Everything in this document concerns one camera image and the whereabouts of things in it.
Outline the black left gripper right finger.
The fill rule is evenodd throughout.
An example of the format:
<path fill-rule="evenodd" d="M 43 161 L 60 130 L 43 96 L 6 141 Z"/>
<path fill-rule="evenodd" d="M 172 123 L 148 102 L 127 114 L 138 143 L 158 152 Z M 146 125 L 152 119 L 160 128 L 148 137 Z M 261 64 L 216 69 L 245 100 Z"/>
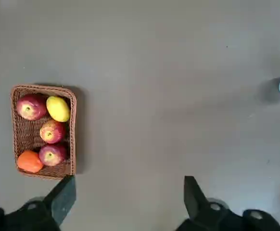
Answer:
<path fill-rule="evenodd" d="M 184 204 L 189 218 L 178 231 L 280 231 L 280 224 L 265 211 L 247 209 L 239 216 L 208 201 L 193 176 L 184 177 Z"/>

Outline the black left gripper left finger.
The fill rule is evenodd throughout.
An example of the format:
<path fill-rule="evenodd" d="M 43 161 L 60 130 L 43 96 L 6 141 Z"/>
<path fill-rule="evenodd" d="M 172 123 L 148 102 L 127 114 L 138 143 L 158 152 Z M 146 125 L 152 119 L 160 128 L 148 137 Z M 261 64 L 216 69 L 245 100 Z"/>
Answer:
<path fill-rule="evenodd" d="M 76 201 L 76 179 L 65 176 L 45 197 L 35 197 L 6 214 L 0 208 L 0 231 L 59 231 Z"/>

